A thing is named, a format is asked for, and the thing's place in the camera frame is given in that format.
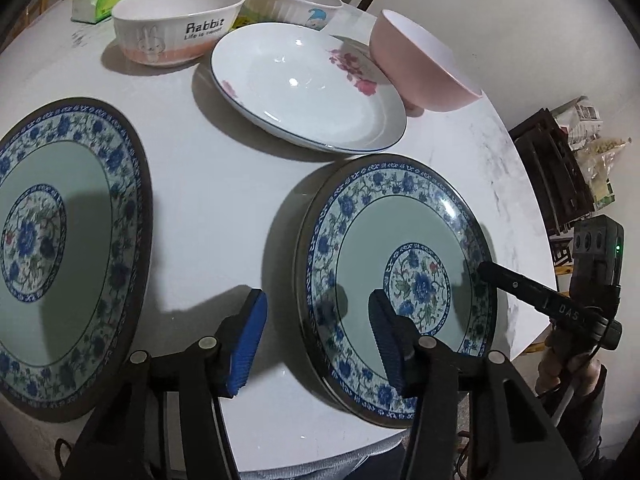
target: cartoon character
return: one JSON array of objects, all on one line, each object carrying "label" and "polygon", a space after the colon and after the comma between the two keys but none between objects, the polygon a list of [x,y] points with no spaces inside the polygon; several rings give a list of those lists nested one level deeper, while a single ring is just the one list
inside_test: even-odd
[{"label": "cartoon character", "polygon": [[138,36],[138,49],[146,54],[146,59],[149,62],[157,63],[159,54],[164,52],[166,46],[164,40],[158,37],[156,26],[154,25],[149,30],[143,27],[142,31],[136,31],[136,35]]},{"label": "cartoon character", "polygon": [[306,20],[305,25],[315,30],[321,30],[326,25],[326,12],[321,9],[309,9],[311,16]]}]

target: plastic bag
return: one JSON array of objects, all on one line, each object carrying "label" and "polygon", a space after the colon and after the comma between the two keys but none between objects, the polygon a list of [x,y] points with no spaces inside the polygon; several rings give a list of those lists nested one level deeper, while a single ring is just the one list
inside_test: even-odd
[{"label": "plastic bag", "polygon": [[574,152],[575,160],[591,188],[595,202],[599,202],[609,194],[607,186],[609,174],[618,154],[630,143],[631,138],[624,140],[601,137],[587,142],[584,147]]}]

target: white table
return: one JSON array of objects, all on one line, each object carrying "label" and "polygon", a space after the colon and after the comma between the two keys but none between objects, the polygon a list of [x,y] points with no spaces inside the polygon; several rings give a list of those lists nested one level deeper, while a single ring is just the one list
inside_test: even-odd
[{"label": "white table", "polygon": [[[238,309],[247,291],[239,285],[259,286],[270,298],[268,324],[247,386],[223,403],[239,469],[319,460],[394,434],[327,403],[289,291],[302,214],[336,157],[254,127],[218,94],[205,62],[135,65],[118,50],[111,20],[83,25],[70,12],[71,0],[62,0],[0,56],[0,132],[68,96],[102,99],[138,131],[154,190],[154,244],[132,349],[181,351]],[[325,31],[368,43],[374,20],[345,6]],[[489,99],[409,118],[391,151],[431,166],[458,190],[496,262],[555,287],[535,196]],[[494,348],[513,358],[547,319],[505,294],[499,303]],[[180,462],[172,455],[174,467]]]}]

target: snack package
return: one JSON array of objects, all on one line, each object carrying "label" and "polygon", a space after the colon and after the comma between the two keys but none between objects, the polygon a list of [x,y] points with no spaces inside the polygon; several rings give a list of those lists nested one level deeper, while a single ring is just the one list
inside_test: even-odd
[{"label": "snack package", "polygon": [[600,136],[600,113],[587,96],[580,96],[556,108],[551,114],[566,134],[569,147],[574,151]]},{"label": "snack package", "polygon": [[585,181],[591,188],[596,204],[605,197],[612,195],[609,174],[618,154],[629,143],[631,143],[631,138],[624,140],[601,137],[590,140],[582,148],[574,152],[575,160],[580,166]]}]

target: white bowl with rabbit print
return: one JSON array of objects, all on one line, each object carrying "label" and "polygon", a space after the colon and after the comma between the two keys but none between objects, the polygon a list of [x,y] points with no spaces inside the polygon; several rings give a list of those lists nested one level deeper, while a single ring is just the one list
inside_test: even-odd
[{"label": "white bowl with rabbit print", "polygon": [[111,11],[130,60],[176,66],[202,56],[228,33],[244,0],[121,0]]}]

